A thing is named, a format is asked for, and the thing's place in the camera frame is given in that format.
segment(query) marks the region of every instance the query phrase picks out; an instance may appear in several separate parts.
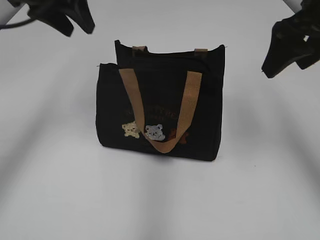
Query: tan handle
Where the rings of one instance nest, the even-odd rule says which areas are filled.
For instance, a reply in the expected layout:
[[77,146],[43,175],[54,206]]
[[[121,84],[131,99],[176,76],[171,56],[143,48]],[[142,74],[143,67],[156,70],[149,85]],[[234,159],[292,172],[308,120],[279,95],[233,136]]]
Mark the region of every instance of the tan handle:
[[202,59],[205,59],[208,54],[208,49],[206,48],[196,48],[194,50],[194,56],[201,56]]
[[142,132],[145,139],[147,139],[156,150],[163,154],[169,153],[176,146],[182,135],[191,125],[198,102],[202,73],[194,71],[187,72],[184,93],[180,107],[180,115],[176,128],[176,136],[174,139],[166,142],[151,140],[145,134],[144,105],[135,71],[132,68],[127,68],[119,69],[119,73],[121,75],[125,90],[129,96],[137,127]]
[[132,47],[132,56],[135,57],[137,51],[142,51],[142,52],[144,52],[145,50],[148,51],[147,46],[133,46],[133,47]]

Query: beige bear patch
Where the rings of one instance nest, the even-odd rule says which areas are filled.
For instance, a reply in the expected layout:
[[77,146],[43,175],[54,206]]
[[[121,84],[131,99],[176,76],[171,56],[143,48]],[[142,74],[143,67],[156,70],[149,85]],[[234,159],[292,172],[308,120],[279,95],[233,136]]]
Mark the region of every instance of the beige bear patch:
[[136,139],[140,138],[140,130],[136,125],[136,121],[129,122],[127,124],[122,125],[122,129],[124,130],[124,136],[129,137],[135,137]]

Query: black clamp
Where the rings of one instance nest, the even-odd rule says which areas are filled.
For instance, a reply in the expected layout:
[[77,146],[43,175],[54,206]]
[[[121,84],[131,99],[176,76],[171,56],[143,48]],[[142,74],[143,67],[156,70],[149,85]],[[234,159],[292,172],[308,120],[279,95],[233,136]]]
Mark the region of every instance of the black clamp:
[[70,37],[74,26],[67,16],[75,21],[84,32],[92,34],[95,23],[91,16],[87,0],[8,0],[18,7],[22,3],[29,5],[28,16],[55,28]]
[[270,48],[262,65],[268,78],[293,62],[304,70],[320,60],[320,1],[304,0],[301,6],[301,11],[272,28]]

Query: grey bear patch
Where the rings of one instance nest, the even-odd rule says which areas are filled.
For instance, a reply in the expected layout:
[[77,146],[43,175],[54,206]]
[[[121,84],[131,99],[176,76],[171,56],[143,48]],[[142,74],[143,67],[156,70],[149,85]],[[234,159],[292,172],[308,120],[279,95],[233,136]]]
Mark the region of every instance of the grey bear patch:
[[156,126],[145,126],[145,130],[146,130],[146,135],[151,139],[151,140],[155,140],[155,141],[163,141],[166,136],[163,135],[162,133],[162,125],[158,124]]

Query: bag handle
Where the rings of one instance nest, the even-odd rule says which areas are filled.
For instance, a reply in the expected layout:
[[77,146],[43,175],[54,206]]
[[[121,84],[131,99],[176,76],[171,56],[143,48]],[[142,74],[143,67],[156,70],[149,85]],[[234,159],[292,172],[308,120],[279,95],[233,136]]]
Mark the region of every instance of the bag handle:
[[132,47],[132,56],[135,57],[136,56],[136,52],[137,51],[148,51],[147,46],[133,46]]
[[141,131],[145,139],[147,139],[157,151],[163,154],[169,153],[176,146],[180,138],[191,125],[198,102],[202,73],[194,71],[187,72],[180,107],[180,115],[178,118],[176,128],[176,136],[175,138],[166,142],[151,140],[145,134],[144,105],[142,102],[139,84],[135,71],[132,68],[127,68],[119,69],[119,73],[122,78],[125,90],[129,96],[134,113],[135,123],[138,129]]
[[[148,52],[148,47],[147,46],[133,46],[132,47],[132,56],[136,56],[137,51],[142,51],[142,52]],[[207,57],[208,49],[206,48],[195,48],[194,49],[194,56],[201,56],[203,59]]]
[[202,59],[205,59],[207,57],[208,54],[208,49],[206,48],[196,48],[194,50],[194,56],[201,56]]

